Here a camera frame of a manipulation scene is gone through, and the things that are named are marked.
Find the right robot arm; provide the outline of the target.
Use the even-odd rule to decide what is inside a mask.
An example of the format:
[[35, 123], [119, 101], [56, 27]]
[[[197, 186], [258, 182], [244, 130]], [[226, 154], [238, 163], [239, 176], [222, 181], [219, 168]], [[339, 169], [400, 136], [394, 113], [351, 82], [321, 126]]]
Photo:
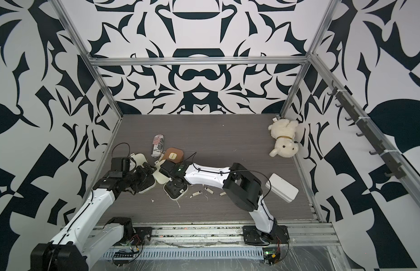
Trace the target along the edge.
[[228, 198], [240, 209], [248, 212], [255, 222], [257, 231], [270, 239], [281, 231], [278, 223], [265, 204], [261, 181], [255, 171], [246, 169], [239, 163], [230, 167], [214, 168], [200, 166], [191, 161], [174, 163], [165, 161], [159, 172], [169, 178], [164, 185], [167, 195], [178, 200], [190, 185], [212, 186], [222, 189]]

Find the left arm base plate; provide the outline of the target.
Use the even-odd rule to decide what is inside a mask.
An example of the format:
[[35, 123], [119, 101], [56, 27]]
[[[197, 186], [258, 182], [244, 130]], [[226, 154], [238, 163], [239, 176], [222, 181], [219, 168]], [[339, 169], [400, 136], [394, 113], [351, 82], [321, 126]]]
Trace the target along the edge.
[[143, 246], [151, 241], [153, 227], [133, 227], [131, 238], [128, 243], [132, 246]]

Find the brown nail kit case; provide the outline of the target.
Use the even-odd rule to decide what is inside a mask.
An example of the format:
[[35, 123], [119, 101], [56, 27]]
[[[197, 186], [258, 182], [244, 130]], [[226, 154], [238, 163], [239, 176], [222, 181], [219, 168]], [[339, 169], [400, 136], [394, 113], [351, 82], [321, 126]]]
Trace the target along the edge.
[[161, 159], [180, 163], [184, 159], [184, 152], [181, 149], [170, 147], [165, 151]]

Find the cream nail kit case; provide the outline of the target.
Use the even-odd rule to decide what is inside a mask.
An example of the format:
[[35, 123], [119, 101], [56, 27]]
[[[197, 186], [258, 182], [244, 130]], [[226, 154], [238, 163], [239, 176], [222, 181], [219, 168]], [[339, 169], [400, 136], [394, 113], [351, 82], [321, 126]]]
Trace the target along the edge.
[[159, 184], [163, 184], [163, 190], [171, 200], [178, 201], [189, 188], [189, 183], [185, 180], [186, 164], [162, 160], [156, 161], [155, 166], [154, 178]]
[[132, 190], [135, 193], [143, 194], [156, 185], [156, 180], [153, 173], [156, 171], [154, 166], [151, 166], [143, 154], [131, 154], [130, 171], [138, 175], [138, 181], [135, 188]]

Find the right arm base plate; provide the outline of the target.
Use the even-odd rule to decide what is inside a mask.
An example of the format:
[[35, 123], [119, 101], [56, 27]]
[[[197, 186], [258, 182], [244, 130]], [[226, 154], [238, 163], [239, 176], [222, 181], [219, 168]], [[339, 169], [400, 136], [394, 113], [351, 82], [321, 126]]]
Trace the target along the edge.
[[290, 236], [287, 227], [274, 225], [270, 233], [259, 231], [255, 226], [243, 226], [243, 241], [250, 246], [269, 246], [288, 244]]

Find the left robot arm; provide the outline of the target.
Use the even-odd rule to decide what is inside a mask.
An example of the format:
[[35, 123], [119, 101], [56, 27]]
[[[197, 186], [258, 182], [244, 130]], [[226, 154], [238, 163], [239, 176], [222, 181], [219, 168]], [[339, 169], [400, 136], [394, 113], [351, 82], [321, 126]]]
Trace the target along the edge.
[[115, 244], [130, 246], [115, 256], [136, 259], [151, 237], [152, 228], [134, 228], [128, 217], [113, 217], [93, 238], [91, 232], [122, 192], [133, 195], [156, 184], [156, 167], [134, 157], [113, 158], [111, 169], [91, 189], [91, 193], [71, 221], [48, 243], [38, 244], [30, 254], [32, 271], [88, 271]]

